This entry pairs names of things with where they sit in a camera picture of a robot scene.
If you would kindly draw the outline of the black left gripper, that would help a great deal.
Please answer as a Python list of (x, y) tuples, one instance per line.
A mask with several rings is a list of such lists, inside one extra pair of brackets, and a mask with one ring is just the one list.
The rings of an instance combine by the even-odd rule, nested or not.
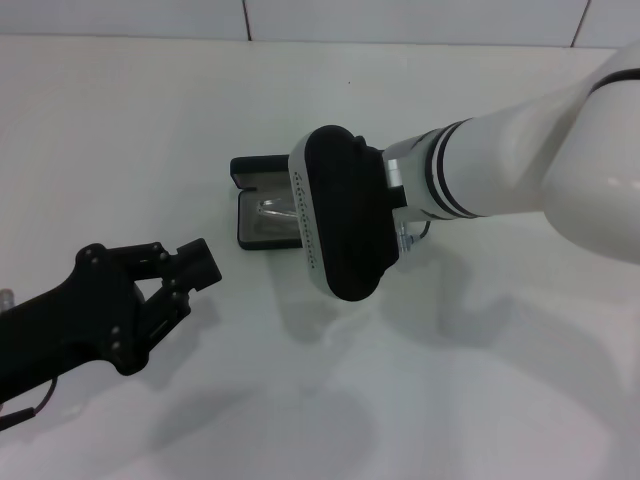
[[(162, 285), (146, 299), (135, 282), (150, 279)], [(175, 254), (159, 242), (81, 249), (63, 283), (1, 314), (1, 399), (87, 362), (109, 362), (122, 375), (140, 371), (191, 313), (188, 292), (221, 279), (202, 238)]]

